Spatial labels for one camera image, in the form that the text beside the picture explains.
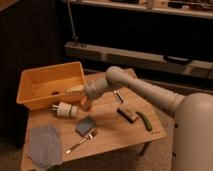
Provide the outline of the green and cream gripper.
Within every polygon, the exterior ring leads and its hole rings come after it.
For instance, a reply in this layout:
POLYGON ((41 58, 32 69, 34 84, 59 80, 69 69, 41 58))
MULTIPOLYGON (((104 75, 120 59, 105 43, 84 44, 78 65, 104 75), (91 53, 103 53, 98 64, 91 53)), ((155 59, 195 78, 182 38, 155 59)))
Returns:
POLYGON ((86 90, 83 85, 74 86, 65 90, 66 95, 78 95, 80 97, 79 106, 83 111, 90 111, 92 102, 86 95, 86 90))

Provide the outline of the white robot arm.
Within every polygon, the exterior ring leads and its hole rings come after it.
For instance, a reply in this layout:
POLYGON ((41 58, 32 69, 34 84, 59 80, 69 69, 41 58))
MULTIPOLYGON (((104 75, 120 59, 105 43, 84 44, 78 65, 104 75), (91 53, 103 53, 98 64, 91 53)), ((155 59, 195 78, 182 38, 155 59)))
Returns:
POLYGON ((184 96, 127 74, 117 66, 84 86, 69 88, 89 101, 126 87, 175 118, 171 171, 213 171, 213 95, 184 96))

